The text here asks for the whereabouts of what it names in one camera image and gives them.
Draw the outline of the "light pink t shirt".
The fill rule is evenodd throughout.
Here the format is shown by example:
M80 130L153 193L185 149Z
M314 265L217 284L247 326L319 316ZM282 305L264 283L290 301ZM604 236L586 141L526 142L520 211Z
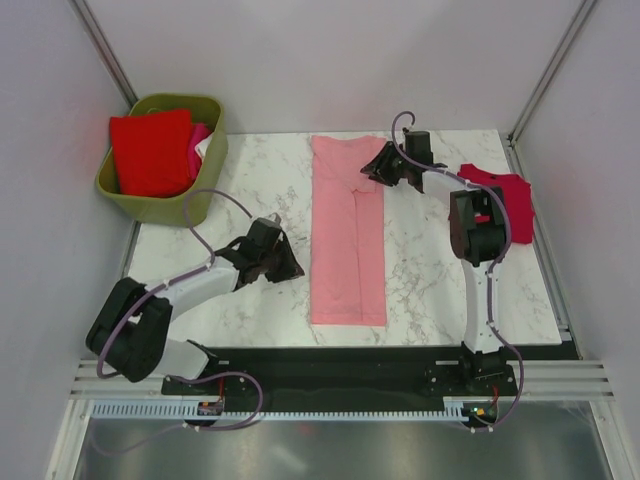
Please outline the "light pink t shirt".
M312 158L311 321L387 324L384 192L361 169L386 140L314 135Z

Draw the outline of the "crimson t shirt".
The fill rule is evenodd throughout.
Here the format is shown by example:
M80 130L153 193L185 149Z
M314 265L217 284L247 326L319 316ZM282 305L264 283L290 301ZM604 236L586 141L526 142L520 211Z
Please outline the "crimson t shirt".
M511 224L512 242L522 245L533 242L535 212L532 188L527 181L514 173L496 174L473 164L462 164L458 175L472 183L500 187Z

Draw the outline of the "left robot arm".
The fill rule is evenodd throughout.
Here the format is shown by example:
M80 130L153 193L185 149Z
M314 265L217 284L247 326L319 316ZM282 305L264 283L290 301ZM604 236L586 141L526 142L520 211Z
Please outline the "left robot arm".
M112 288L85 340L99 357L98 376L125 377L132 383L152 374L184 377L198 393L219 382L214 354L203 345L168 338L170 324L211 300L252 284L263 276L271 283L302 277L277 214L255 217L244 236L214 252L190 271L149 287L130 277Z

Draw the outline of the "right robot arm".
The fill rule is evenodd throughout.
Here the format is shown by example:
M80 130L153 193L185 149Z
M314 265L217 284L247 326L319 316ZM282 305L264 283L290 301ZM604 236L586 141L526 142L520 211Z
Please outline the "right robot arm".
M404 128L402 133L403 142L387 141L361 173L388 187L405 180L420 193L429 180L445 187L450 245L461 261L466 286L463 348L472 355L494 354L506 346L499 334L496 283L512 244L502 190L465 179L435 162L428 131Z

